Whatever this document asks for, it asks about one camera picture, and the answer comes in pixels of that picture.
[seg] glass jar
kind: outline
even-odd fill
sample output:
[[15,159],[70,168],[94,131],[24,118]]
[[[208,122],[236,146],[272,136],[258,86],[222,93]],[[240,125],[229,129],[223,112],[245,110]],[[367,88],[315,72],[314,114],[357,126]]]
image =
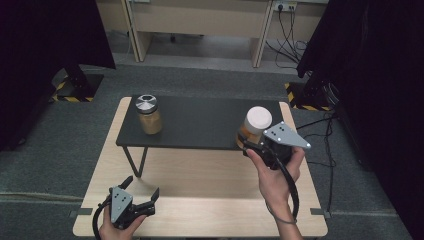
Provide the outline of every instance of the glass jar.
[[162,120],[156,97],[141,95],[137,98],[135,105],[144,132],[149,135],[160,132],[162,130]]
[[[244,122],[239,131],[247,138],[249,142],[258,144],[265,129],[269,128],[272,123],[272,115],[268,109],[260,106],[252,107],[246,115]],[[236,134],[236,143],[243,149],[243,143]]]

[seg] power outlet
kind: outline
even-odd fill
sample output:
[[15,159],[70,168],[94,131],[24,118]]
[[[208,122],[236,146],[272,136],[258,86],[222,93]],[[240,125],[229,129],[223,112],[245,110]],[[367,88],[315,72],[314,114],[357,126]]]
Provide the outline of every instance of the power outlet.
[[283,12],[294,12],[296,11],[297,2],[288,1],[275,1],[274,10],[279,11],[278,6],[283,6]]

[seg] jar lid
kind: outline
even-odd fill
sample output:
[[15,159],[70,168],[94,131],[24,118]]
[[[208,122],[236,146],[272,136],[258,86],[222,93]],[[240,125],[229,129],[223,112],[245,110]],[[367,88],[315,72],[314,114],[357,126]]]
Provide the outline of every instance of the jar lid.
[[158,101],[152,95],[141,95],[135,102],[137,112],[142,114],[150,114],[158,109]]
[[260,106],[252,107],[248,112],[244,125],[252,134],[260,134],[272,123],[272,115],[268,109]]

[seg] wooden table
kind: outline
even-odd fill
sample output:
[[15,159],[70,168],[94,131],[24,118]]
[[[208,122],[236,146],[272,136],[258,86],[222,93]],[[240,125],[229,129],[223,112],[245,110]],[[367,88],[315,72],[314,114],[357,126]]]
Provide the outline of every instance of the wooden table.
[[[109,187],[122,183],[133,171],[116,138],[131,98],[119,104],[81,208],[97,209]],[[280,103],[285,122],[294,128],[286,103]],[[129,149],[141,159],[143,148]],[[276,237],[273,217],[258,188],[256,168],[241,151],[149,148],[143,176],[135,178],[126,191],[134,204],[150,199],[160,188],[156,214],[135,232],[142,237]],[[327,234],[323,215],[306,161],[297,181],[300,198],[298,226],[304,237]],[[92,215],[79,215],[73,232],[93,236]]]

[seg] gray carpet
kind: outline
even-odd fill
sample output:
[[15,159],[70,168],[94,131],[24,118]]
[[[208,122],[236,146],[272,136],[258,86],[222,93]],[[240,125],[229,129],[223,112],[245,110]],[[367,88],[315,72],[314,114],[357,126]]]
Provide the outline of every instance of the gray carpet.
[[[90,103],[49,104],[25,144],[0,152],[0,239],[81,239],[72,234],[70,215],[81,204],[103,147],[112,118],[122,97],[132,94],[196,96],[209,98],[271,99],[287,101],[286,82],[303,82],[294,75],[218,70],[118,65],[104,69],[105,78]],[[59,72],[53,80],[64,77]],[[324,116],[324,112],[293,109],[297,126]],[[321,122],[299,134],[324,134]],[[306,153],[323,209],[329,202],[330,168],[324,138],[310,136]],[[333,197],[322,239],[410,239],[372,172],[364,171],[342,125],[333,121],[329,138],[337,162]],[[6,196],[5,193],[45,193],[45,197]]]

